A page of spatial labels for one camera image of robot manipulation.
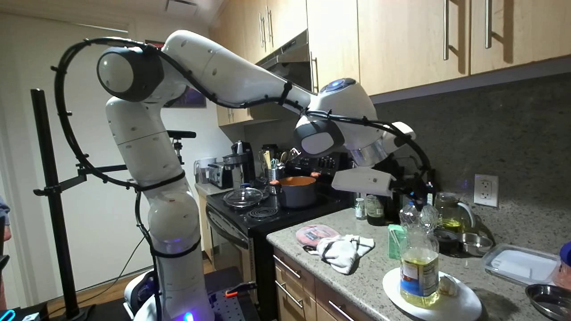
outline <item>coffee maker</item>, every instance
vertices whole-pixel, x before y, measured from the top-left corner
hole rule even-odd
[[[232,171],[234,189],[243,183],[251,183],[256,179],[254,169],[254,152],[250,143],[237,141],[231,147],[232,154],[223,156],[224,167]]]

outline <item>person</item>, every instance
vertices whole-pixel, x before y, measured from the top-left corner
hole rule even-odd
[[[9,212],[10,208],[0,196],[0,217],[6,218],[4,226],[4,242],[12,238],[12,234],[10,233],[10,220],[8,219]],[[0,280],[0,310],[6,310],[6,309],[7,307],[6,307],[6,294],[4,293],[4,280]]]

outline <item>toaster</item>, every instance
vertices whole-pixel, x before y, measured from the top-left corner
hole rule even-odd
[[[232,171],[225,169],[224,164],[208,164],[208,181],[221,189],[232,188]]]

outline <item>oven door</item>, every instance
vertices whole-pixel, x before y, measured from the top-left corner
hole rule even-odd
[[[212,265],[216,270],[235,266],[244,282],[254,281],[250,240],[216,210],[206,207],[212,236]]]

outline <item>wooden floor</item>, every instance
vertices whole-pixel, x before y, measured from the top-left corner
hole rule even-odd
[[[214,270],[214,268],[212,267],[212,263],[210,263],[210,261],[207,259],[203,261],[202,265],[204,267],[204,273],[205,274],[210,273]],[[84,307],[84,306],[90,306],[92,304],[102,304],[102,303],[106,303],[109,301],[113,301],[113,300],[117,300],[117,299],[122,298],[123,292],[125,291],[125,287],[127,286],[127,284],[131,280],[136,278],[137,276],[139,276],[139,274],[126,276],[126,277],[118,280],[117,283],[115,283],[115,285],[113,285],[105,293],[97,296],[96,298],[93,298],[91,300],[80,303],[79,306]],[[95,294],[105,290],[108,286],[109,286],[109,283],[101,284],[100,286],[96,286],[96,287],[89,288],[89,289],[86,289],[83,291],[79,291],[79,292],[77,292],[77,301],[81,302],[85,299],[88,299],[88,298],[94,296]],[[50,313],[50,316],[62,315],[65,312],[65,310],[63,308],[64,305],[65,304],[63,302],[63,298],[57,298],[57,299],[53,299],[53,300],[49,301],[47,303],[47,310]]]

